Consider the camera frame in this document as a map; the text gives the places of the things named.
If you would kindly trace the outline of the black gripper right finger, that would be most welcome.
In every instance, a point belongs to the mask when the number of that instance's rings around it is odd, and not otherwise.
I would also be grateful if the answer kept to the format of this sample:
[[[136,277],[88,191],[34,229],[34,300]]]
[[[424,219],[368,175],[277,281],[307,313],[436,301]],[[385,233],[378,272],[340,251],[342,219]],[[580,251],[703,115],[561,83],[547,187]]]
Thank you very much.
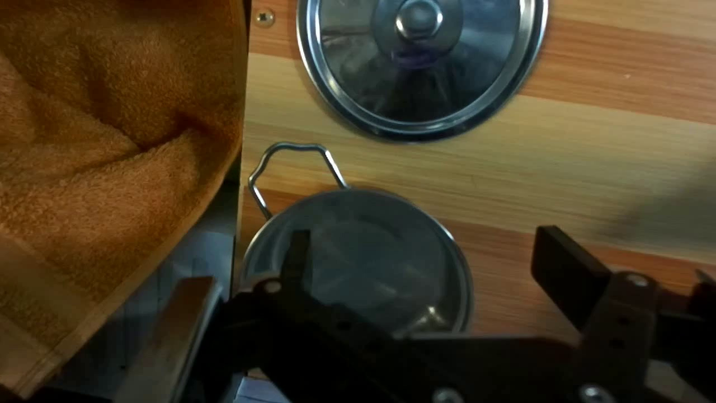
[[[612,279],[612,271],[559,225],[538,229],[531,272],[575,328],[589,323]]]

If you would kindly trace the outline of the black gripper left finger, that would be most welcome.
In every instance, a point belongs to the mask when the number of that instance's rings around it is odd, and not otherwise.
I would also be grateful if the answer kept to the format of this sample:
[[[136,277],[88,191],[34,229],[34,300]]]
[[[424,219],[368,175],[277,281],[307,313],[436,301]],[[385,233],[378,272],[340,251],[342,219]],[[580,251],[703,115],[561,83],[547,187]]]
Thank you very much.
[[[292,235],[284,261],[283,261],[283,289],[295,297],[304,290],[302,277],[310,267],[310,251],[312,251],[312,233],[295,230]]]

